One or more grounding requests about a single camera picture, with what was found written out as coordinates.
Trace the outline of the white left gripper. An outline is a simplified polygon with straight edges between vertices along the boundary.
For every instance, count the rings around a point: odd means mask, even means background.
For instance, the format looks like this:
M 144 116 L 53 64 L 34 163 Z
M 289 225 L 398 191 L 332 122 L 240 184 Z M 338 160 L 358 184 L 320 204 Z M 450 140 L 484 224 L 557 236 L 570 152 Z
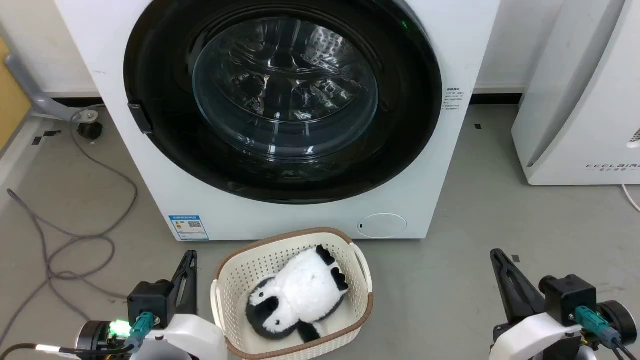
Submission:
M 165 329 L 152 330 L 144 340 L 145 360 L 227 360 L 222 329 L 206 321 L 198 308 L 198 253 L 188 250 L 174 272 L 176 315 Z

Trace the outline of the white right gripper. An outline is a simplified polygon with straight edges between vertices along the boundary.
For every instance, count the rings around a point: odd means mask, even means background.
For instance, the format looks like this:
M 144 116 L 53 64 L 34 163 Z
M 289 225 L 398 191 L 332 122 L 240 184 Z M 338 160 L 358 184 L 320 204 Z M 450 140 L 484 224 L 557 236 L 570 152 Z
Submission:
M 550 314 L 543 313 L 544 297 L 503 250 L 492 249 L 490 258 L 507 323 L 519 322 L 494 342 L 490 360 L 528 360 L 566 334 L 581 331 L 580 325 L 564 326 Z

